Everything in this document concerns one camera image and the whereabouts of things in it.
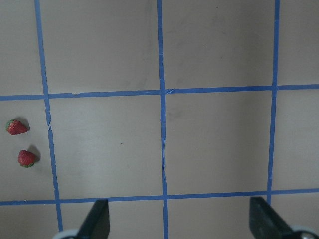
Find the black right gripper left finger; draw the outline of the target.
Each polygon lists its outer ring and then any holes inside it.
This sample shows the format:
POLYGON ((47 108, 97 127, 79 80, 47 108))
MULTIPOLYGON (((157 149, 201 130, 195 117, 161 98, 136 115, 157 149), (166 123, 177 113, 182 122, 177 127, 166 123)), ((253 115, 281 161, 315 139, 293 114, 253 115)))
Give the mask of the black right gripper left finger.
POLYGON ((107 239, 110 233, 110 213, 107 199, 99 199, 92 206, 79 229, 57 233, 54 239, 107 239))

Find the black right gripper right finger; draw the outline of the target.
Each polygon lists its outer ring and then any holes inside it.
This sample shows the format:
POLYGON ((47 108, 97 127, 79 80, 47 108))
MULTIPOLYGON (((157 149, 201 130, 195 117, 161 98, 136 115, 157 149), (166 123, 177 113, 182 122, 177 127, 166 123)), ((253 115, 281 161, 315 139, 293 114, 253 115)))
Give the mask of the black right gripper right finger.
POLYGON ((249 229, 255 239, 317 239, 319 235, 305 227, 289 226, 262 197, 251 197, 249 229))

